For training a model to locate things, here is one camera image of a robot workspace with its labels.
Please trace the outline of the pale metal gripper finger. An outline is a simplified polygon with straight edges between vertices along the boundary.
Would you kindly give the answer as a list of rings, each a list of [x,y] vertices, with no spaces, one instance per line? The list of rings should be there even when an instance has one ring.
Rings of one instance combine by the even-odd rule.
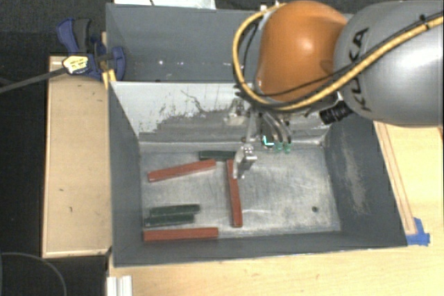
[[[238,178],[244,179],[246,172],[253,166],[256,161],[256,154],[244,155],[238,163]]]
[[[244,179],[245,173],[254,164],[254,148],[244,144],[238,148],[234,156],[233,174],[235,179]]]

